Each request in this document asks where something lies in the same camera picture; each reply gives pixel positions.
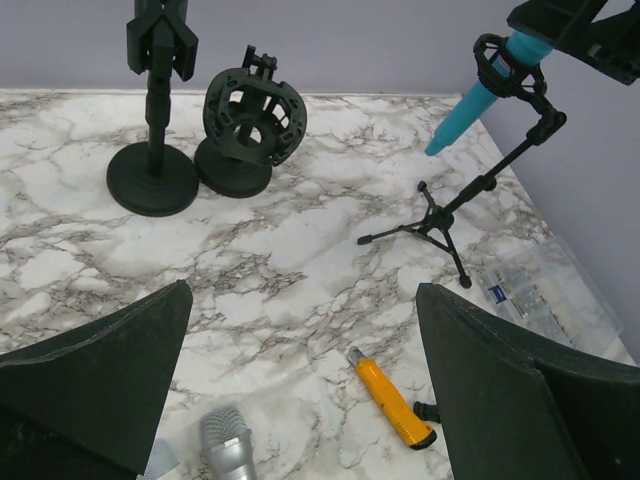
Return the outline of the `black shock-mount round-base stand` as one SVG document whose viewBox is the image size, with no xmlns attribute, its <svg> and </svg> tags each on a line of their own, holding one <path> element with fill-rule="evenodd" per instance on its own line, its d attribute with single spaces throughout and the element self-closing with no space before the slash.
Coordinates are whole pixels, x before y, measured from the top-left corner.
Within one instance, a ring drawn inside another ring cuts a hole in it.
<svg viewBox="0 0 640 480">
<path fill-rule="evenodd" d="M 301 144 L 307 109 L 290 84 L 276 82 L 277 58 L 246 47 L 242 65 L 218 73 L 203 105 L 205 138 L 194 155 L 202 184 L 230 198 L 249 198 L 269 185 L 273 169 Z"/>
</svg>

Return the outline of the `grey silver microphone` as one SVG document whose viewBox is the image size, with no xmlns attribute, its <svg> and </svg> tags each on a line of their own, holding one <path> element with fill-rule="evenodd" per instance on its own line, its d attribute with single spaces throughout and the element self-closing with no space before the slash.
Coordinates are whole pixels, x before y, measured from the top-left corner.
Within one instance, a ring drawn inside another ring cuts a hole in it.
<svg viewBox="0 0 640 480">
<path fill-rule="evenodd" d="M 204 415 L 199 422 L 201 449 L 213 478 L 257 480 L 252 431 L 233 405 Z"/>
</svg>

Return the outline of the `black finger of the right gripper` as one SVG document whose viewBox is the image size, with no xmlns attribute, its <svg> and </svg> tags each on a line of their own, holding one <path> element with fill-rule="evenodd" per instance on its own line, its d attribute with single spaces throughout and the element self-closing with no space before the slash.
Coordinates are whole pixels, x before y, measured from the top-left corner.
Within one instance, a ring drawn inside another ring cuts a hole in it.
<svg viewBox="0 0 640 480">
<path fill-rule="evenodd" d="M 530 0 L 507 17 L 534 37 L 624 85 L 639 79 L 639 3 L 598 20 L 605 0 Z"/>
</svg>

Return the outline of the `cyan blue microphone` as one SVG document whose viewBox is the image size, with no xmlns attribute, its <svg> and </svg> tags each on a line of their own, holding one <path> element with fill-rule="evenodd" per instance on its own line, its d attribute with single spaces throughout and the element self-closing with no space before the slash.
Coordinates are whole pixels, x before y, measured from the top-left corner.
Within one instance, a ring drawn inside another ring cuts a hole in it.
<svg viewBox="0 0 640 480">
<path fill-rule="evenodd" d="M 508 37 L 481 35 L 473 47 L 478 80 L 436 128 L 425 153 L 435 156 L 452 146 L 500 98 L 549 111 L 540 63 L 551 52 L 547 43 L 517 30 Z"/>
</svg>

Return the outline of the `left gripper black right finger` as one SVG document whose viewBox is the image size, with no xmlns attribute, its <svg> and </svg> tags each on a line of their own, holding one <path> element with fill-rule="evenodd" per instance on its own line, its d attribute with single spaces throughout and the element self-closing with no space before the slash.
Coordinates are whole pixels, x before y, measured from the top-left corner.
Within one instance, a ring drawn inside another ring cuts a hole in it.
<svg viewBox="0 0 640 480">
<path fill-rule="evenodd" d="M 635 479 L 639 370 L 547 339 L 444 286 L 416 292 L 457 479 Z"/>
</svg>

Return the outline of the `white microphone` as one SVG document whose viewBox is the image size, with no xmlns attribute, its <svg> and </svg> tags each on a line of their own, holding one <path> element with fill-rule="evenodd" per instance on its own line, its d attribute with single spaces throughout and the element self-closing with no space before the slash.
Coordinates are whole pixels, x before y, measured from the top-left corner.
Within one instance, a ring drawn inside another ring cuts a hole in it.
<svg viewBox="0 0 640 480">
<path fill-rule="evenodd" d="M 179 479 L 179 461 L 171 444 L 162 438 L 157 438 L 147 462 L 146 469 L 138 478 L 142 480 Z"/>
</svg>

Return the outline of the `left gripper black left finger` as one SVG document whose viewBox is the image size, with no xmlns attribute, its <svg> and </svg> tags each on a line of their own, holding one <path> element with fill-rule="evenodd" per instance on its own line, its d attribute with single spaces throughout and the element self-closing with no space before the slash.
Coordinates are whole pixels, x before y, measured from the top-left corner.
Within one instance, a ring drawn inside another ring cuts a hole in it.
<svg viewBox="0 0 640 480">
<path fill-rule="evenodd" d="M 135 479 L 146 469 L 193 304 L 176 281 L 1 356 L 4 479 Z"/>
</svg>

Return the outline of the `black clip microphone stand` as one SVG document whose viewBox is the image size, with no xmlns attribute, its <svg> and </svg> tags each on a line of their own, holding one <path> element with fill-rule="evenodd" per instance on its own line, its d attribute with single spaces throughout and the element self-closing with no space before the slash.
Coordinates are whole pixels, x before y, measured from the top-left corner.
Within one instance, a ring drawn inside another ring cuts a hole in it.
<svg viewBox="0 0 640 480">
<path fill-rule="evenodd" d="M 113 199 L 130 212 L 166 217 L 194 201 L 199 178 L 194 163 L 165 143 L 171 115 L 171 76 L 194 74 L 198 37 L 187 26 L 186 1 L 137 1 L 126 25 L 131 71 L 148 74 L 145 120 L 148 139 L 119 150 L 109 162 L 106 183 Z"/>
</svg>

